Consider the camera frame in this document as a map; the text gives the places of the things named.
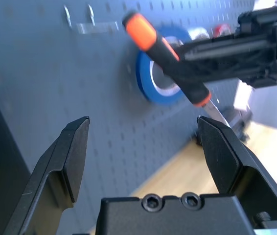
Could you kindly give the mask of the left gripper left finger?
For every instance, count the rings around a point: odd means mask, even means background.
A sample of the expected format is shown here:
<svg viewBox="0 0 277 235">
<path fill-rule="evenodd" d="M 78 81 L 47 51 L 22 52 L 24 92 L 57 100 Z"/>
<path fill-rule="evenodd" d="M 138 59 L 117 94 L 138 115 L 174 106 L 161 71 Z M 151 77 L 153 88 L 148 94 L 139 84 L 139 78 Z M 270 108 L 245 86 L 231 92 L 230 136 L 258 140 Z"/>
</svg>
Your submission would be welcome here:
<svg viewBox="0 0 277 235">
<path fill-rule="evenodd" d="M 81 187 L 90 119 L 70 122 L 39 158 L 4 230 L 5 235 L 54 235 Z"/>
</svg>

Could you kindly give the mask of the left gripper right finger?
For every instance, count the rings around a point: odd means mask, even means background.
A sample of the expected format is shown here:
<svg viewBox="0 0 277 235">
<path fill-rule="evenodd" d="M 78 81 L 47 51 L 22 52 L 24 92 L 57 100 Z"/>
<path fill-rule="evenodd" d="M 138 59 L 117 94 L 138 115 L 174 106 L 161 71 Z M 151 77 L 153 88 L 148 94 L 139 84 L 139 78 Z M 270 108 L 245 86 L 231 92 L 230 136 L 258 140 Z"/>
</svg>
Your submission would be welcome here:
<svg viewBox="0 0 277 235">
<path fill-rule="evenodd" d="M 277 221 L 277 183 L 258 157 L 223 123 L 200 116 L 197 124 L 218 191 L 236 195 L 250 220 L 266 212 Z"/>
</svg>

